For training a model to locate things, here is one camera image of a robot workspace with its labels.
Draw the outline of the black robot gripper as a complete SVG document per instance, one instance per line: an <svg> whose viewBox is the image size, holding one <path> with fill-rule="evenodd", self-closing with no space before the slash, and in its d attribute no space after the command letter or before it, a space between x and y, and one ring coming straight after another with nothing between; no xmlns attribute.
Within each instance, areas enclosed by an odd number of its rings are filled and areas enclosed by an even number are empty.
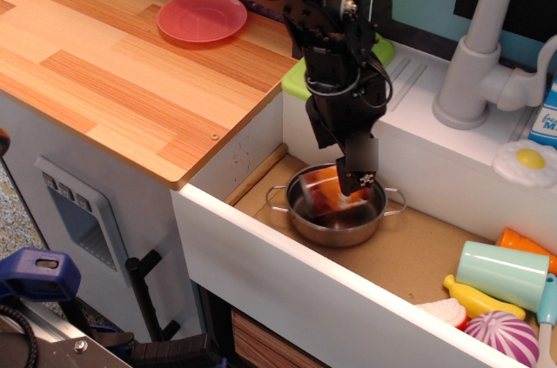
<svg viewBox="0 0 557 368"><path fill-rule="evenodd" d="M373 184L379 170L379 140L372 128L386 114L390 78L365 70L347 85L305 80L311 96L305 102L319 149L337 145L344 156L336 161L339 187L349 196Z"/></svg>

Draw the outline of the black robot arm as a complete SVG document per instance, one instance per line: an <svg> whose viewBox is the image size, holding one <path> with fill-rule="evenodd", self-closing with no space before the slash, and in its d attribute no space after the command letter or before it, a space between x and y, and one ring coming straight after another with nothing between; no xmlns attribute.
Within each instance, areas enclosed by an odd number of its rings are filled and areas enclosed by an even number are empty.
<svg viewBox="0 0 557 368"><path fill-rule="evenodd" d="M252 0L278 12L295 49L305 60L305 103L321 149L336 144L340 191L349 196L375 180L378 159L357 154L373 139L372 127L386 113L393 85L373 53L376 28L361 0Z"/></svg>

